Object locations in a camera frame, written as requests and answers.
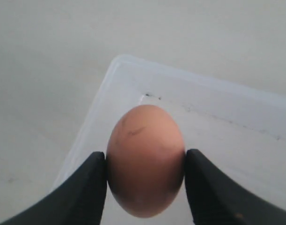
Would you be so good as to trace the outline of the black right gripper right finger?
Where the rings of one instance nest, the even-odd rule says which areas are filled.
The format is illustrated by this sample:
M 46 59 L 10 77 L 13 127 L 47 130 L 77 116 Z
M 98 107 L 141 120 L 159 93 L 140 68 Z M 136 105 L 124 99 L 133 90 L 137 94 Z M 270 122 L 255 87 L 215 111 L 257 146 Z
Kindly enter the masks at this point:
M 196 225 L 286 225 L 286 211 L 244 189 L 197 149 L 185 157 L 185 190 Z

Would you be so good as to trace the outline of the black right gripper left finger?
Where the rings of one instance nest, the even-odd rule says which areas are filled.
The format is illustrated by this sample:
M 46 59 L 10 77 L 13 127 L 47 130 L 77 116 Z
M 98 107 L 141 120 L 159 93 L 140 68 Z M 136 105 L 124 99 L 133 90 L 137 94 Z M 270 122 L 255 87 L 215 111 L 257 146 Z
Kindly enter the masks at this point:
M 4 225 L 99 225 L 107 192 L 106 161 L 93 152 L 58 188 Z

